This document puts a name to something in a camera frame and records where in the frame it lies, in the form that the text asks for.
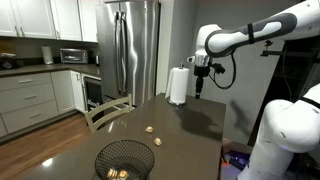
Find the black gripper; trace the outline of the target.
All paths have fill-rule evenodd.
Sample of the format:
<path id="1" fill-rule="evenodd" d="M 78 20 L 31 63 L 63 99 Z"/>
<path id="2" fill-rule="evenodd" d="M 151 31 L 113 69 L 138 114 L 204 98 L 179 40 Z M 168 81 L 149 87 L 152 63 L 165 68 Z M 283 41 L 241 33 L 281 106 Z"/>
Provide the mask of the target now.
<path id="1" fill-rule="evenodd" d="M 207 77 L 210 72 L 210 67 L 205 66 L 205 67 L 200 67 L 195 65 L 194 66 L 194 75 L 197 76 L 196 79 L 196 93 L 195 93 L 195 98 L 200 99 L 200 95 L 202 92 L 203 88 L 203 77 Z"/>

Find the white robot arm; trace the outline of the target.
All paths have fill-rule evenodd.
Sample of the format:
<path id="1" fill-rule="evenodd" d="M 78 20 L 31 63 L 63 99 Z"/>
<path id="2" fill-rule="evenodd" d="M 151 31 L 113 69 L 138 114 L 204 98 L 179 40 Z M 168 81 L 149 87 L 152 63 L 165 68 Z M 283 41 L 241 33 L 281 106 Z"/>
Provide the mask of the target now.
<path id="1" fill-rule="evenodd" d="M 236 48 L 256 42 L 314 37 L 320 29 L 320 1 L 304 0 L 271 17 L 232 30 L 216 24 L 202 26 L 195 54 L 195 97 L 202 90 L 202 78 L 214 58 L 231 56 Z M 292 103 L 272 100 L 265 109 L 249 163 L 237 180 L 284 180 L 296 153 L 313 150 L 320 141 L 320 85 Z"/>

